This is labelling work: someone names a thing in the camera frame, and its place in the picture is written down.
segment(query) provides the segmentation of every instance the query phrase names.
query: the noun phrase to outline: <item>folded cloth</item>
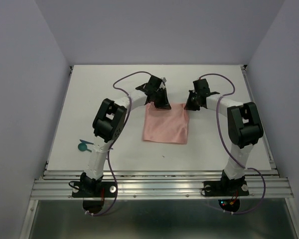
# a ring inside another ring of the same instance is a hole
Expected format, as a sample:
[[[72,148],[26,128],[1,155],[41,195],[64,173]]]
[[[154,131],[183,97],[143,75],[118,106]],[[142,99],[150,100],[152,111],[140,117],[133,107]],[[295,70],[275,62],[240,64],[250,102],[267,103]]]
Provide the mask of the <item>folded cloth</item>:
[[[187,144],[188,114],[185,104],[170,104],[171,110],[146,105],[143,140],[159,143]]]

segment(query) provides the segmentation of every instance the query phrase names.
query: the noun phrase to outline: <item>purple cable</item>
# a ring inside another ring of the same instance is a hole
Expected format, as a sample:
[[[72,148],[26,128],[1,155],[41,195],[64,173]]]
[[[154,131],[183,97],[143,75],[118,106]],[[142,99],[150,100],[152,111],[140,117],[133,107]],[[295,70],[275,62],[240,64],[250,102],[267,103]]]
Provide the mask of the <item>purple cable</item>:
[[[225,141],[224,141],[224,138],[223,138],[223,135],[222,135],[222,133],[221,133],[221,129],[220,129],[220,123],[219,123],[219,106],[220,106],[220,101],[221,101],[221,99],[224,97],[224,96],[230,96],[230,95],[233,95],[234,93],[235,93],[235,91],[236,91],[236,88],[235,88],[235,85],[234,85],[234,83],[231,81],[231,80],[229,80],[227,77],[225,77],[225,76],[223,76],[223,75],[221,75],[221,74],[217,74],[217,73],[209,73],[209,74],[205,74],[205,75],[202,75],[201,77],[199,77],[199,79],[201,79],[202,77],[205,77],[205,76],[220,76],[220,77],[222,77],[222,78],[224,78],[224,79],[226,79],[231,85],[232,85],[232,87],[233,87],[233,91],[231,92],[231,93],[227,93],[227,94],[223,94],[221,97],[219,97],[219,99],[218,99],[218,102],[217,102],[217,106],[216,106],[216,120],[217,120],[217,128],[218,128],[218,133],[219,133],[219,137],[220,137],[220,140],[221,140],[221,143],[222,143],[222,145],[223,145],[223,147],[224,147],[224,149],[226,150],[226,152],[228,153],[228,155],[240,166],[240,167],[242,167],[242,168],[246,168],[243,164],[241,164],[231,153],[230,153],[230,151],[228,150],[228,148],[227,148],[227,146],[226,146],[226,144],[225,144]],[[246,211],[243,211],[243,212],[237,212],[237,213],[233,213],[233,214],[245,214],[245,213],[249,213],[249,212],[252,212],[253,210],[255,210],[256,208],[258,208],[261,204],[262,204],[262,202],[263,202],[263,200],[264,200],[264,197],[265,197],[265,194],[266,194],[266,182],[265,182],[265,179],[264,179],[264,177],[263,177],[263,175],[261,174],[261,172],[259,171],[259,170],[257,170],[256,168],[247,168],[247,169],[251,169],[251,170],[254,170],[254,171],[256,171],[259,175],[260,175],[260,177],[261,177],[261,179],[263,180],[263,183],[264,183],[264,192],[263,192],[263,195],[262,195],[262,197],[261,197],[261,199],[260,199],[260,201],[259,201],[259,203],[255,206],[255,207],[253,207],[253,208],[251,208],[251,209],[249,209],[249,210],[246,210]]]
[[[120,82],[121,80],[124,80],[125,78],[128,78],[128,77],[130,77],[130,76],[132,76],[132,75],[136,75],[136,74],[139,74],[139,73],[145,73],[145,74],[149,74],[149,75],[151,76],[151,73],[149,73],[149,72],[147,72],[147,71],[137,71],[137,72],[134,72],[134,73],[129,74],[129,75],[127,75],[127,76],[124,76],[123,78],[121,78],[121,79],[119,79],[119,80],[117,80],[116,82],[113,83],[113,88],[116,89],[116,90],[123,91],[123,92],[127,95],[127,97],[129,98],[129,101],[130,101],[129,110],[128,110],[128,114],[127,114],[126,119],[125,119],[124,124],[123,124],[123,129],[124,129],[124,127],[125,127],[125,125],[126,125],[128,119],[129,119],[129,117],[130,117],[130,113],[131,113],[131,109],[132,109],[132,99],[131,99],[131,97],[129,96],[129,93],[128,93],[126,90],[124,90],[124,89],[122,89],[122,88],[119,88],[119,87],[116,87],[115,85],[116,85],[118,82]],[[113,146],[113,144],[114,144],[115,142],[116,142],[116,140],[110,145],[109,148],[112,148],[112,146]],[[114,178],[114,182],[115,182],[115,185],[116,185],[115,198],[114,198],[112,204],[111,204],[111,205],[107,208],[107,210],[105,210],[104,212],[101,212],[101,213],[98,213],[98,214],[91,214],[91,213],[85,211],[86,214],[88,214],[88,215],[90,215],[90,216],[93,216],[93,217],[102,216],[102,215],[104,215],[105,213],[107,213],[107,212],[113,207],[114,203],[116,202],[116,200],[117,200],[117,198],[118,198],[118,190],[119,190],[119,188],[118,188],[118,182],[117,182],[117,180],[116,180],[114,171],[113,171],[112,166],[111,166],[111,163],[110,163],[110,151],[108,151],[108,164],[109,164],[110,172],[111,172],[111,174],[112,174],[112,176],[113,176],[113,178]]]

